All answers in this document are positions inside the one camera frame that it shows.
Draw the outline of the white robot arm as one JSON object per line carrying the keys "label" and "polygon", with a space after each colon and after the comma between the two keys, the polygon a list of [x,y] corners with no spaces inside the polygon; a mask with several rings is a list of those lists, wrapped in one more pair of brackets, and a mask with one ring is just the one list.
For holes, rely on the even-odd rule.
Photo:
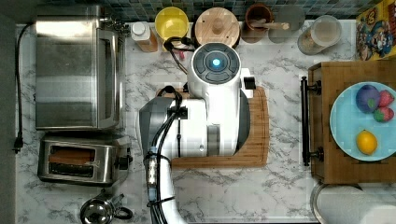
{"label": "white robot arm", "polygon": [[166,86],[139,110],[152,224],[187,224],[177,211],[171,160],[232,156],[248,140],[250,79],[233,48],[206,43],[191,57],[189,96]]}

